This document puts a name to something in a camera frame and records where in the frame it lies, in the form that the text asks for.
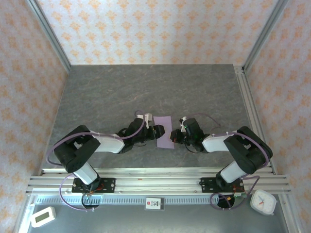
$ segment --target clock face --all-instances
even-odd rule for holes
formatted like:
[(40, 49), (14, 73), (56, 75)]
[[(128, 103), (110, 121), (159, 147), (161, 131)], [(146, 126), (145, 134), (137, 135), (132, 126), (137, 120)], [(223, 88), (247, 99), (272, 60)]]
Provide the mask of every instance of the clock face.
[(257, 190), (252, 198), (252, 205), (261, 212), (272, 214), (276, 207), (276, 199), (270, 193)]

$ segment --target white timer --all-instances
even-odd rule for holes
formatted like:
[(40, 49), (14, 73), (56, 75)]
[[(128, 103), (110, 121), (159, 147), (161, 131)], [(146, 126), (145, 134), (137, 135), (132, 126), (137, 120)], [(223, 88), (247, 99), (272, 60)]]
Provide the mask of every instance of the white timer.
[(263, 215), (273, 215), (276, 203), (272, 194), (261, 189), (256, 190), (251, 198), (251, 207)]
[(31, 216), (32, 227), (41, 227), (42, 225), (51, 222), (56, 218), (54, 207), (48, 207)]

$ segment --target purple fabric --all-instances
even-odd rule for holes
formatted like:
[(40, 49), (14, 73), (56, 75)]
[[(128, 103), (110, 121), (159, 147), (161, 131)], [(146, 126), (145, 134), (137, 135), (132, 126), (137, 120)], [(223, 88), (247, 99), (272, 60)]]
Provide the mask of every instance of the purple fabric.
[(155, 125), (163, 125), (165, 134), (156, 140), (159, 148), (174, 149), (174, 142), (170, 140), (172, 130), (172, 119), (170, 116), (154, 116)]

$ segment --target floral wallpaper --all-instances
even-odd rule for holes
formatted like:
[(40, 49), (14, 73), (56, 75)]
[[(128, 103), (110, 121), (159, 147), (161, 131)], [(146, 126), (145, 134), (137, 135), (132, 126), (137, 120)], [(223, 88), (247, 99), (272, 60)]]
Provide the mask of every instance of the floral wallpaper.
[(38, 0), (73, 65), (244, 65), (277, 0)]
[(37, 174), (67, 73), (25, 0), (0, 4), (0, 232)]
[(311, 5), (290, 0), (248, 73), (280, 174), (289, 174), (311, 229)]

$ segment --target small sign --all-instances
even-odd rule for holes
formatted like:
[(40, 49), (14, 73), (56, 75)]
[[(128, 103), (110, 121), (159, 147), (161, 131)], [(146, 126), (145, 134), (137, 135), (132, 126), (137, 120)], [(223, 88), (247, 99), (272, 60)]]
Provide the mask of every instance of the small sign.
[(164, 210), (164, 198), (146, 198), (146, 210)]

